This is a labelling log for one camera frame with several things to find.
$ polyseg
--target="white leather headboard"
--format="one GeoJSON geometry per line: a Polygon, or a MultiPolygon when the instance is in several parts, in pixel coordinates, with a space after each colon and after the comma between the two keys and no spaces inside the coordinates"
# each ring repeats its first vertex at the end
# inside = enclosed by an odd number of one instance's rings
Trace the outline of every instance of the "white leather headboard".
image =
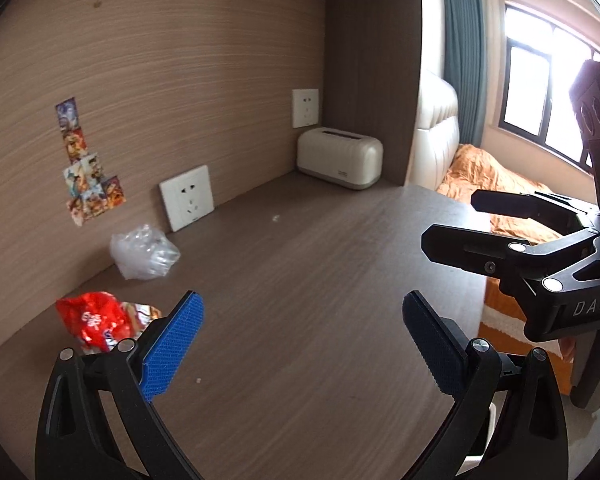
{"type": "Polygon", "coordinates": [[[423,70],[408,181],[436,190],[453,161],[458,141],[456,91],[446,81],[423,70]]]}

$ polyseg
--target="power outlet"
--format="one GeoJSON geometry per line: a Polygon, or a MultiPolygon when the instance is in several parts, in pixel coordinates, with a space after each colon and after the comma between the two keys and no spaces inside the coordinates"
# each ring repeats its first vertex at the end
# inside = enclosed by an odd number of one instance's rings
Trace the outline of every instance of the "power outlet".
{"type": "Polygon", "coordinates": [[[214,210],[206,166],[161,182],[160,192],[173,231],[179,231],[214,210]]]}
{"type": "Polygon", "coordinates": [[[320,93],[313,90],[293,90],[293,126],[302,128],[318,124],[320,118],[320,93]]]}

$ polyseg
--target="blue gripper pad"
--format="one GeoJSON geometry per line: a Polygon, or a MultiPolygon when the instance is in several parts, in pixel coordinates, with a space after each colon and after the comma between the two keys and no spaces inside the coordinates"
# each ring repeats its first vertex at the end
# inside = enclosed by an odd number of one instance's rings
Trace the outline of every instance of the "blue gripper pad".
{"type": "Polygon", "coordinates": [[[464,349],[469,343],[460,327],[438,316],[417,290],[405,296],[402,318],[440,391],[460,399],[466,387],[468,357],[464,349]]]}
{"type": "Polygon", "coordinates": [[[189,294],[170,315],[167,326],[144,356],[140,390],[147,402],[167,391],[202,325],[204,311],[200,295],[189,294]]]}

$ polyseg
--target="curtain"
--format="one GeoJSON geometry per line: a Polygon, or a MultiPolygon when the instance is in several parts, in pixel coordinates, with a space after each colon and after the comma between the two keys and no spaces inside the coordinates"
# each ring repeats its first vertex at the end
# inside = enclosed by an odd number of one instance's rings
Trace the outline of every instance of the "curtain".
{"type": "Polygon", "coordinates": [[[445,0],[444,79],[458,94],[460,142],[480,147],[486,108],[486,33],[482,0],[445,0]]]}

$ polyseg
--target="plastic bag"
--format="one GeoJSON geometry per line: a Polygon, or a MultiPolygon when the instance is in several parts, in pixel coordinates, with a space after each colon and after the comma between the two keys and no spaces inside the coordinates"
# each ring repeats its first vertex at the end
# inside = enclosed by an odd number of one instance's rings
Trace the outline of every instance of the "plastic bag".
{"type": "Polygon", "coordinates": [[[180,259],[180,251],[160,229],[144,225],[126,235],[113,235],[111,256],[126,280],[166,276],[180,259]]]}
{"type": "Polygon", "coordinates": [[[87,292],[57,300],[56,309],[85,354],[107,352],[123,339],[136,339],[161,316],[152,306],[121,303],[108,292],[87,292]]]}

